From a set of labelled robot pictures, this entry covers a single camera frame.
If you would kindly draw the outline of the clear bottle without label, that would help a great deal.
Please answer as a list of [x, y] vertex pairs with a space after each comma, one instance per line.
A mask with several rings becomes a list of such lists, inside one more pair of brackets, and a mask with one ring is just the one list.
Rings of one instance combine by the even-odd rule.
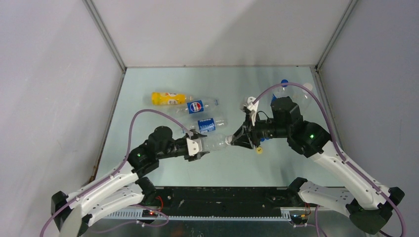
[[293, 101], [298, 104], [300, 111], [304, 112], [312, 101], [312, 96], [305, 89], [296, 87], [293, 93]]

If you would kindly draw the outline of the blue bottle cap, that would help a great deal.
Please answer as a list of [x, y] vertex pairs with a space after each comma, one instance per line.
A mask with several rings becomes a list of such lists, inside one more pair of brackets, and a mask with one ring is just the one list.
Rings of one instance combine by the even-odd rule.
[[281, 81], [281, 84], [283, 84], [282, 85], [282, 87], [287, 87], [288, 85], [287, 85], [287, 83], [288, 83], [289, 81], [287, 80], [287, 79], [283, 79], [282, 81]]

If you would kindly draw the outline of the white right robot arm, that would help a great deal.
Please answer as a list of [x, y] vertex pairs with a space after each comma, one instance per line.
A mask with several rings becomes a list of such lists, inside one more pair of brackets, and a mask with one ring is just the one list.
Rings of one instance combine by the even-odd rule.
[[232, 146], [255, 149], [262, 139], [285, 138], [292, 150], [313, 160], [331, 172], [344, 190], [314, 184], [296, 178], [287, 188], [293, 206], [310, 203], [336, 211], [350, 219], [360, 230], [375, 235], [387, 224], [404, 197], [398, 187], [387, 187], [360, 168], [320, 125], [305, 121], [297, 103], [289, 97], [271, 103], [273, 116], [260, 120], [256, 102], [249, 98], [242, 126], [226, 138]]

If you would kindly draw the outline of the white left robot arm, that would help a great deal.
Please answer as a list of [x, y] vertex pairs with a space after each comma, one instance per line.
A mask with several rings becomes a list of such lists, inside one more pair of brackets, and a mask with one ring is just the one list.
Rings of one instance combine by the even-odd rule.
[[51, 215], [62, 230], [67, 218], [76, 207], [80, 207], [81, 224], [76, 228], [79, 237], [96, 221], [130, 205], [152, 205], [158, 200], [157, 189], [147, 174], [159, 167], [165, 158], [184, 157], [195, 161], [207, 154], [202, 135], [192, 134], [173, 139], [173, 132], [167, 126], [157, 127], [137, 148], [131, 150], [126, 161], [121, 162], [100, 180], [96, 180], [71, 194], [62, 191], [51, 198]]

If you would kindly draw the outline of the clear bottle blue label front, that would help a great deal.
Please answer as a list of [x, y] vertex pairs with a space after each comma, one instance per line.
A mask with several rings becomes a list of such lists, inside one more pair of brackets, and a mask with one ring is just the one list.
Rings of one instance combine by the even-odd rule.
[[278, 98], [282, 98], [282, 97], [292, 97], [292, 90], [291, 88], [288, 88], [288, 85], [281, 85], [276, 87], [273, 91], [272, 91], [272, 99], [271, 101], [275, 101]]

